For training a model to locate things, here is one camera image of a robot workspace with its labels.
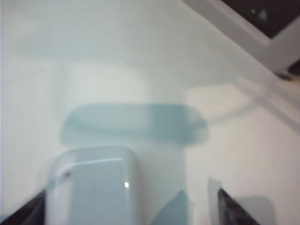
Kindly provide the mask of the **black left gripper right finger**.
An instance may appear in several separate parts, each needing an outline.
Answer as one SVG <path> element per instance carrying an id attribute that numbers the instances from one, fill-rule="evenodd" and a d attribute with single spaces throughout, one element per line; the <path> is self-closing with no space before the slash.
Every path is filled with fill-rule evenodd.
<path id="1" fill-rule="evenodd" d="M 258 225 L 256 220 L 222 188 L 218 190 L 217 197 L 221 225 Z"/>

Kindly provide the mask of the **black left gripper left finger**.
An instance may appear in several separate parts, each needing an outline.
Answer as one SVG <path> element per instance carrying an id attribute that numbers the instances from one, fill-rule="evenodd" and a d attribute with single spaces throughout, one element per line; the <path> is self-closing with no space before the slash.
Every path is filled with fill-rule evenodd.
<path id="1" fill-rule="evenodd" d="M 43 225 L 45 223 L 45 190 L 38 193 L 1 225 Z"/>

